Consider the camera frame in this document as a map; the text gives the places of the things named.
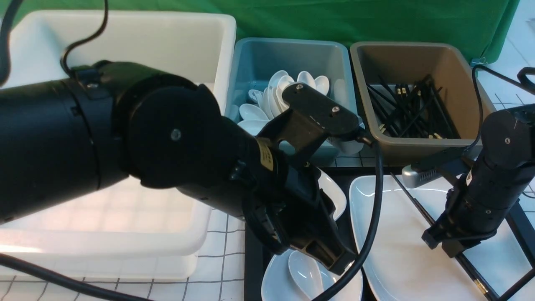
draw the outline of utensil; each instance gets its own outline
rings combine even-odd
[[[269,120],[261,108],[254,104],[244,103],[240,106],[240,116],[245,120]]]
[[[323,282],[318,263],[299,251],[288,258],[288,270],[301,291],[311,300],[322,293]]]
[[[273,113],[271,112],[271,106],[269,104],[270,101],[268,98],[268,90],[269,88],[264,89],[264,94],[262,94],[262,103],[261,103],[260,108],[264,111],[264,113],[266,113],[267,118],[271,120],[275,117],[273,116]]]
[[[286,111],[290,106],[284,102],[284,100],[282,99],[282,93],[284,91],[284,89],[286,89],[286,87],[288,87],[290,84],[293,84],[295,81],[294,79],[291,77],[291,76],[283,76],[280,78],[278,84],[277,84],[277,89],[275,90],[275,94],[273,95],[276,102],[277,102],[277,105],[280,109],[281,112],[284,112]]]
[[[269,83],[267,85],[268,88],[271,87],[271,89],[275,89],[277,84],[279,83],[279,80],[281,77],[283,76],[287,76],[288,75],[288,72],[284,71],[284,70],[280,70],[280,71],[277,71],[275,72],[275,74],[273,74],[271,76],[271,79],[269,80]]]
[[[318,92],[325,96],[329,93],[329,79],[326,76],[318,76],[314,79],[314,83],[316,84],[316,90],[318,90]]]
[[[314,78],[307,71],[301,71],[297,75],[297,81],[309,85],[311,88],[316,89],[316,83]]]
[[[248,95],[252,102],[257,103],[259,107],[262,106],[262,98],[264,97],[264,93],[262,91],[251,89],[249,90]]]
[[[277,103],[277,100],[275,100],[275,97],[273,96],[274,90],[270,87],[267,88],[267,99],[269,102],[269,106],[271,109],[271,113],[273,114],[273,118],[279,116],[282,113],[282,110],[279,108],[279,105]]]
[[[238,126],[249,134],[256,136],[268,124],[267,120],[244,120],[238,122]]]

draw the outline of label sticker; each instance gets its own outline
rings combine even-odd
[[[470,169],[470,172],[467,175],[467,186],[470,185],[471,181],[472,181],[472,170]]]
[[[273,171],[273,155],[271,154],[269,147],[258,140],[256,140],[256,142],[260,149],[260,163],[270,171]]]

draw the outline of black cable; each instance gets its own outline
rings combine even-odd
[[[0,254],[0,266],[26,273],[39,279],[59,285],[60,287],[64,287],[66,289],[70,289],[95,298],[111,301],[147,301],[145,298],[130,296],[123,294],[122,292],[107,290],[88,283],[74,280],[52,270],[45,269],[6,254]]]
[[[24,0],[12,0],[5,10],[2,26],[0,27],[0,87],[2,87],[11,73],[11,56],[9,53],[9,36],[20,5]]]
[[[504,80],[512,85],[515,85],[517,86],[518,88],[522,89],[522,90],[525,90],[527,92],[530,92],[532,93],[532,91],[529,89],[528,86],[524,86],[523,84],[521,84],[520,82],[518,81],[515,81],[513,79],[510,79],[508,77],[506,77],[505,75],[503,74],[500,74],[500,73],[497,73],[496,71],[492,70],[492,69],[489,69],[483,65],[476,65],[474,66],[474,68],[472,68],[472,81],[473,81],[473,88],[474,90],[476,90],[476,97],[477,97],[477,104],[479,106],[479,128],[477,130],[477,137],[476,139],[472,142],[471,145],[469,145],[466,150],[468,151],[469,149],[473,148],[478,142],[479,140],[481,139],[481,127],[483,125],[483,102],[481,101],[481,95],[479,94],[479,87],[477,86],[477,79],[476,79],[476,71],[478,69],[481,69],[481,70],[484,70],[494,76],[496,76],[497,78],[501,79],[501,80]]]
[[[376,179],[375,179],[375,197],[373,200],[373,209],[371,213],[370,220],[370,229],[368,229],[368,234],[366,235],[366,240],[362,245],[362,249],[358,254],[357,258],[353,262],[353,265],[347,269],[347,271],[336,281],[331,287],[322,292],[319,296],[314,298],[313,301],[327,301],[334,297],[341,289],[343,289],[352,279],[355,277],[357,272],[362,268],[364,261],[370,254],[371,246],[375,235],[377,233],[377,228],[379,227],[379,217],[381,213],[381,204],[383,201],[383,154],[381,152],[381,146],[379,142],[371,142],[369,139],[364,138],[364,141],[367,145],[375,149],[376,156]]]
[[[479,87],[477,85],[477,78],[476,78],[476,71],[478,69],[483,69],[483,65],[477,65],[475,66],[474,68],[472,68],[472,82],[473,82],[473,88],[474,90],[476,91],[476,97],[477,97],[477,105],[479,106],[479,126],[477,128],[477,136],[476,138],[474,139],[474,141],[472,142],[471,145],[469,145],[467,148],[466,148],[466,151],[470,150],[471,148],[473,148],[478,142],[479,140],[481,139],[481,128],[483,126],[483,102],[481,101],[481,95],[479,93]]]
[[[522,194],[523,194],[525,197],[527,197],[527,198],[535,199],[535,197],[531,197],[531,196],[527,195],[525,192],[522,192]]]
[[[102,24],[101,24],[100,28],[97,29],[97,31],[94,34],[92,34],[91,36],[70,44],[63,51],[62,57],[59,60],[59,64],[62,66],[63,71],[65,71],[65,73],[67,73],[67,75],[69,77],[73,76],[72,70],[67,66],[67,57],[68,57],[69,53],[71,53],[71,51],[74,50],[74,48],[96,39],[97,37],[99,37],[104,32],[104,30],[106,29],[106,25],[108,24],[108,9],[109,9],[108,8],[108,0],[104,0],[104,19],[102,19]]]

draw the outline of chopstick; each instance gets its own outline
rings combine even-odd
[[[420,214],[425,218],[429,225],[433,225],[435,223],[435,220],[433,219],[431,214],[429,214],[429,212],[425,210],[424,206],[422,206],[422,204],[420,204],[420,202],[416,198],[414,198],[409,193],[409,191],[407,191],[405,186],[403,186],[403,184],[393,173],[390,173],[390,175],[394,178],[399,187],[401,187],[405,195],[410,199],[410,201],[414,204],[416,209],[418,209]],[[492,289],[490,284],[485,280],[485,278],[483,278],[483,276],[478,272],[478,270],[472,265],[472,263],[468,260],[468,258],[466,258],[464,254],[459,254],[455,256],[455,259],[461,265],[464,271],[468,274],[470,279],[472,279],[477,288],[483,293],[485,298],[487,298],[488,301],[498,300],[498,294],[496,294],[494,289]]]

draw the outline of green backdrop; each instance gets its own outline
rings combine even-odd
[[[248,36],[451,44],[466,59],[498,59],[519,0],[109,0],[114,10],[230,14]],[[5,11],[9,0],[0,0]],[[26,0],[18,19],[40,9],[100,9],[102,0]]]

